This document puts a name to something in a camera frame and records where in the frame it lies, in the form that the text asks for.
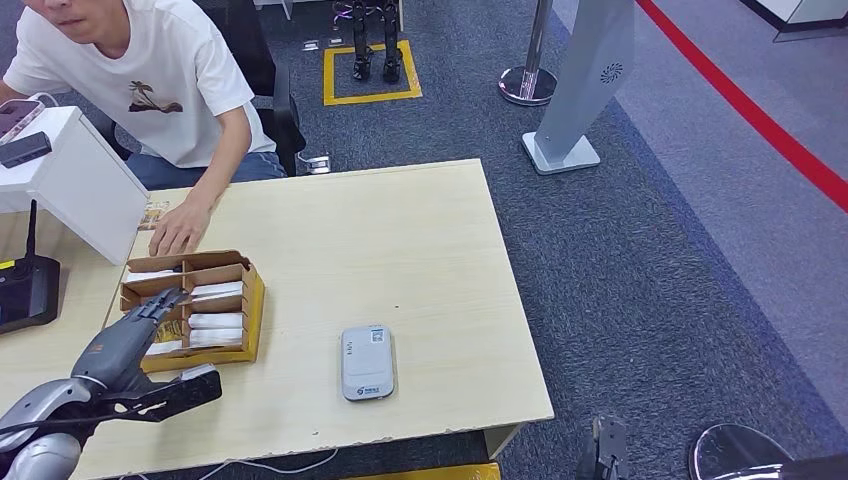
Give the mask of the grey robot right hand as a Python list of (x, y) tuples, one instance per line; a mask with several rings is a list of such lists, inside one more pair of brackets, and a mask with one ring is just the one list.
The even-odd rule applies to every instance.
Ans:
[(577, 480), (630, 479), (627, 427), (617, 417), (598, 415), (578, 460)]

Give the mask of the person's left hand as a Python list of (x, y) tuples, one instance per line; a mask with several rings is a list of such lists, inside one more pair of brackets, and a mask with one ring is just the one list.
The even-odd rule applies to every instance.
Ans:
[(157, 223), (148, 245), (150, 256), (171, 256), (193, 252), (205, 234), (214, 203), (187, 199), (167, 212)]

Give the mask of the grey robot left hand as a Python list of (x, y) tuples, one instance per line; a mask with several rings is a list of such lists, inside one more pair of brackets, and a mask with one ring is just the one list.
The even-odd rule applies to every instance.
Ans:
[(146, 393), (160, 385), (141, 368), (160, 322), (187, 297), (180, 287), (168, 288), (133, 307), (100, 331), (71, 370), (73, 378), (89, 380), (108, 393)]

